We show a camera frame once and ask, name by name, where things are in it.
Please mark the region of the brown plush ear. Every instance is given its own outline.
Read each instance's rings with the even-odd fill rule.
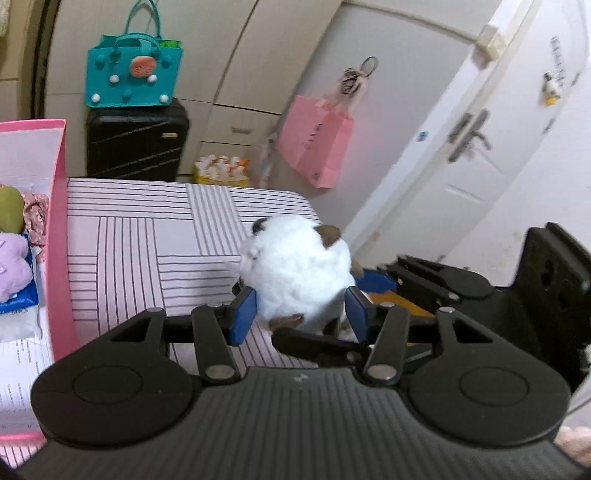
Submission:
[[[324,245],[324,248],[332,247],[337,240],[340,239],[340,230],[334,225],[322,224],[314,227],[314,230],[316,230],[322,238],[322,245]]]
[[[295,315],[291,315],[289,317],[278,317],[276,319],[270,320],[269,328],[272,332],[275,332],[275,330],[280,328],[298,328],[302,323],[304,323],[304,315],[301,313],[296,313]]]
[[[269,219],[269,217],[259,218],[256,222],[252,224],[252,234],[256,235],[258,232],[262,232],[265,229],[264,223]]]
[[[355,278],[363,278],[365,276],[365,272],[363,271],[363,267],[361,265],[359,265],[359,262],[357,262],[356,260],[351,261],[350,273]]]

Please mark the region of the blue gripper pad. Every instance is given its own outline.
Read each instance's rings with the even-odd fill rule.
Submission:
[[[243,288],[230,306],[236,310],[234,322],[229,329],[228,343],[239,346],[248,335],[256,317],[256,291],[249,287]]]
[[[345,312],[359,343],[368,341],[369,312],[364,299],[369,303],[356,287],[345,291]]]
[[[363,270],[363,278],[356,280],[357,288],[372,293],[396,291],[398,284],[385,273],[378,270]]]

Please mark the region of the snack package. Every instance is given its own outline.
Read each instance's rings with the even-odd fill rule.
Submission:
[[[225,155],[202,157],[193,164],[193,182],[206,185],[247,187],[246,167],[249,163],[247,158],[229,158]]]

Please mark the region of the orange circle patch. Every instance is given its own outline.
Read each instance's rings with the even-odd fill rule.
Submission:
[[[149,77],[155,69],[156,60],[153,57],[138,56],[129,65],[129,73],[135,78]]]

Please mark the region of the felt bag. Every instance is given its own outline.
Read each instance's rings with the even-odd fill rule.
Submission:
[[[129,33],[132,18],[144,4],[138,0],[118,37],[103,35],[88,51],[85,102],[91,108],[170,105],[183,49],[178,40],[160,36],[160,16],[152,8],[156,36]]]
[[[321,99],[298,95],[278,140],[290,167],[317,188],[336,185],[355,126],[353,110],[367,88],[367,78],[358,76],[346,90],[347,73]]]

